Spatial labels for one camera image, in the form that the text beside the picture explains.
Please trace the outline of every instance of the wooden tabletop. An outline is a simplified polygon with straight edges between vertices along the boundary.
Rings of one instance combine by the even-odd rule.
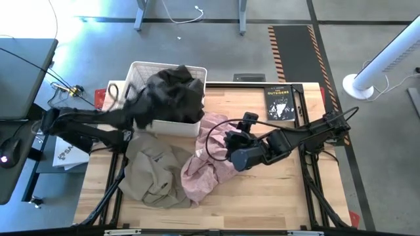
[[[124,81],[119,81],[120,91]],[[304,95],[311,121],[324,113],[321,92],[317,83],[304,83]],[[104,108],[110,105],[105,99]],[[229,118],[242,118],[246,111],[259,114],[266,121],[262,88],[207,88],[205,111],[222,113]],[[283,122],[283,126],[293,126]],[[100,126],[105,130],[111,128]],[[253,125],[251,132],[264,134],[271,128]],[[194,151],[194,139],[159,136],[172,145]],[[332,146],[326,148],[334,154]],[[74,223],[83,221],[102,198],[105,190],[111,153],[93,153],[87,167]],[[350,224],[347,202],[337,162],[321,153],[318,161],[324,195],[342,220]],[[314,198],[318,222],[319,204]],[[110,201],[108,221],[114,208]],[[155,229],[299,229],[309,226],[303,177],[297,150],[273,165],[258,165],[239,173],[226,183],[219,184],[196,208],[161,209],[144,206],[139,201],[123,197],[118,225]]]

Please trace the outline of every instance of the computer mouse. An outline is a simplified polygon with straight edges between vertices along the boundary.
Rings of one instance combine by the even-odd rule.
[[[20,159],[20,139],[8,138],[0,145],[0,167],[12,168]]]

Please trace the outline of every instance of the white box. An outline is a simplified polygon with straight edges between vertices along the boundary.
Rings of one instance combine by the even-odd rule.
[[[162,63],[153,63],[153,62],[133,62],[130,66],[129,73],[125,79],[125,86],[122,94],[126,99],[133,98],[136,94],[134,90],[129,89],[130,84],[134,85],[137,89],[141,89],[147,82],[150,76],[156,74],[157,72],[163,69],[175,69],[179,65],[172,64],[162,64]],[[205,91],[205,82],[207,79],[207,70],[205,68],[199,68],[194,66],[186,66],[188,71],[191,73],[191,76],[194,79],[200,79],[204,84]],[[188,123],[178,123],[171,121],[160,121],[153,120],[152,125],[148,125],[146,130],[156,134],[168,134],[174,136],[190,137],[195,138],[198,136],[200,131],[200,122],[198,121],[195,124]]]

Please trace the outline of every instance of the concrete floor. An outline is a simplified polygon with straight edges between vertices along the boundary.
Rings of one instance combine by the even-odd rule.
[[[209,71],[210,81],[231,81],[234,73],[265,73],[268,81],[276,81],[266,24],[248,24],[245,37],[238,35],[237,24],[150,23],[143,25],[139,33],[131,23],[82,23],[73,17],[132,18],[135,0],[51,2],[58,17],[60,41],[53,68],[70,84],[84,86],[90,100],[93,91],[104,88],[109,80],[124,80],[130,63],[136,60],[203,66]],[[195,17],[198,12],[194,5],[203,9],[207,18],[238,17],[236,0],[166,2],[174,18]],[[313,0],[313,3],[319,20],[412,20],[420,12],[417,0]],[[147,17],[167,18],[161,1],[154,4]],[[249,0],[248,19],[310,20],[310,17],[305,0]],[[54,15],[47,0],[0,1],[0,22],[8,22],[0,24],[0,35],[54,37],[55,34]],[[415,147],[420,119],[406,88],[420,87],[420,78],[408,79],[371,103],[350,98],[341,86],[345,75],[357,73],[363,62],[372,59],[402,29],[403,26],[320,26],[341,105],[343,109],[360,107],[350,120],[350,137],[376,229],[418,235],[420,159]],[[413,53],[389,73],[390,83],[398,84],[414,67],[420,66],[419,61],[420,53]],[[45,108],[53,95],[49,81],[52,78],[46,77],[36,99]],[[378,83],[379,88],[385,87],[385,79]],[[63,105],[90,108],[79,100],[68,100]],[[349,209],[360,213],[345,152],[342,148],[336,151]],[[72,223],[83,175],[41,175],[35,194],[44,197],[46,205],[34,209],[20,202],[32,165],[30,161],[26,163],[12,200],[0,206],[0,231],[64,227]]]

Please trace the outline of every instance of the pink fabric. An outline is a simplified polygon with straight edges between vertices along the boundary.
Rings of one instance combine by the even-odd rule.
[[[196,140],[196,152],[187,160],[181,170],[181,181],[185,194],[197,204],[203,200],[218,183],[223,183],[238,173],[231,162],[215,161],[210,158],[205,151],[205,139],[210,129],[227,119],[228,118],[225,115],[216,113],[206,113],[204,115],[201,120],[201,126]],[[225,132],[230,130],[238,131],[232,125],[225,123],[211,132],[208,148],[209,153],[214,158],[225,158],[226,148],[224,147],[223,138],[226,136]]]

